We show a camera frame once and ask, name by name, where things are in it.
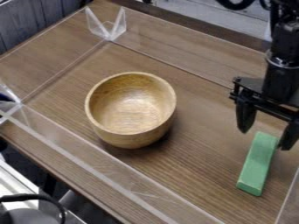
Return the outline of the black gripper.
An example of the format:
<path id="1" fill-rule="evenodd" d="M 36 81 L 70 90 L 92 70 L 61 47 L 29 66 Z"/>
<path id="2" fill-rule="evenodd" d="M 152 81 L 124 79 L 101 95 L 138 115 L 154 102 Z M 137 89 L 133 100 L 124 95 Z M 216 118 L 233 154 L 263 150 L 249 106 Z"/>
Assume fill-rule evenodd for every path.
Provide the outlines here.
<path id="1" fill-rule="evenodd" d="M 236 104 L 237 129 L 247 133 L 251 129 L 257 111 L 288 123 L 279 141 L 283 151 L 289 151 L 299 140 L 299 88 L 285 102 L 263 96 L 263 80 L 259 78 L 235 77 L 229 99 Z"/>

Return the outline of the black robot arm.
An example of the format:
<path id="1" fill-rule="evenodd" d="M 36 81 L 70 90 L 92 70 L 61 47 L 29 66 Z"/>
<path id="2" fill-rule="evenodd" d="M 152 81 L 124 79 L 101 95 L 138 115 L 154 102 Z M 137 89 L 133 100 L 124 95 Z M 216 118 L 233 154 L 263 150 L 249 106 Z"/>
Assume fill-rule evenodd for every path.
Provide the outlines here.
<path id="1" fill-rule="evenodd" d="M 253 2 L 269 12 L 271 46 L 265 76 L 236 77 L 228 98 L 236 104 L 237 129 L 251 129 L 256 113 L 287 122 L 277 147 L 288 151 L 299 141 L 299 0 L 216 0 L 227 9 L 244 10 Z"/>

